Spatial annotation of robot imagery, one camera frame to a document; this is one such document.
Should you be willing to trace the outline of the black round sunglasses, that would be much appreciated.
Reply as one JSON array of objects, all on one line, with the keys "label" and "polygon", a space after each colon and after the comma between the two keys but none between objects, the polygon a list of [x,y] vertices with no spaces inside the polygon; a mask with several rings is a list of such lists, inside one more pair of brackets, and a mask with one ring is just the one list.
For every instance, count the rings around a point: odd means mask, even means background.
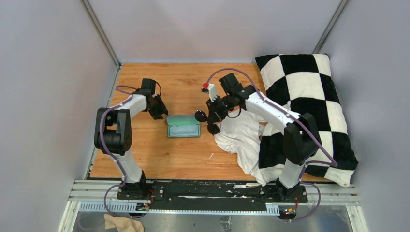
[{"label": "black round sunglasses", "polygon": [[218,127],[218,125],[215,123],[209,122],[208,117],[205,112],[201,110],[196,110],[194,117],[200,123],[205,123],[205,122],[207,123],[207,130],[210,134],[216,135],[220,133],[220,128]]}]

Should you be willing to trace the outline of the light blue cleaning cloth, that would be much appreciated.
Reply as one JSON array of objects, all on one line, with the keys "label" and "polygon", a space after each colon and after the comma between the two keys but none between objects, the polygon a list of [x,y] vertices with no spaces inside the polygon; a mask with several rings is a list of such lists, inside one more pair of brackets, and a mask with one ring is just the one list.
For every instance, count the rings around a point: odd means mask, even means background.
[{"label": "light blue cleaning cloth", "polygon": [[168,130],[168,136],[171,138],[185,138],[200,136],[200,129],[198,125],[173,125]]}]

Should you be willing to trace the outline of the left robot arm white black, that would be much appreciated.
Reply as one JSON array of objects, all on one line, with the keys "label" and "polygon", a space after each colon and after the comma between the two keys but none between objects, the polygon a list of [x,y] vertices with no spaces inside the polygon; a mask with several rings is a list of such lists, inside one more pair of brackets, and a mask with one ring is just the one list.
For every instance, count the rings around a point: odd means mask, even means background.
[{"label": "left robot arm white black", "polygon": [[163,119],[168,110],[156,93],[159,83],[144,78],[121,103],[99,108],[96,113],[94,145],[110,156],[122,174],[117,197],[120,200],[141,200],[151,191],[146,176],[132,154],[132,118],[140,112],[149,112],[154,120]]}]

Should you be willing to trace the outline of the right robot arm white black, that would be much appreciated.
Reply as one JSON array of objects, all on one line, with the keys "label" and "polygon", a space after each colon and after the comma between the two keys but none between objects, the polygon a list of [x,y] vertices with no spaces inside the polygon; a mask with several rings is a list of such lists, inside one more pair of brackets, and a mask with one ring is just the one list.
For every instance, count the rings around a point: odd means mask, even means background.
[{"label": "right robot arm white black", "polygon": [[220,84],[226,93],[223,98],[218,96],[214,84],[209,81],[202,86],[202,92],[209,94],[206,102],[209,110],[206,118],[209,133],[214,136],[221,134],[217,123],[225,125],[228,112],[235,107],[261,117],[278,129],[283,135],[282,151],[286,161],[278,176],[280,185],[276,188],[276,195],[279,200],[288,202],[295,196],[295,187],[301,182],[308,165],[306,160],[315,155],[318,149],[325,151],[315,119],[311,114],[300,115],[279,106],[260,92],[254,83],[243,87],[233,73],[221,78]]}]

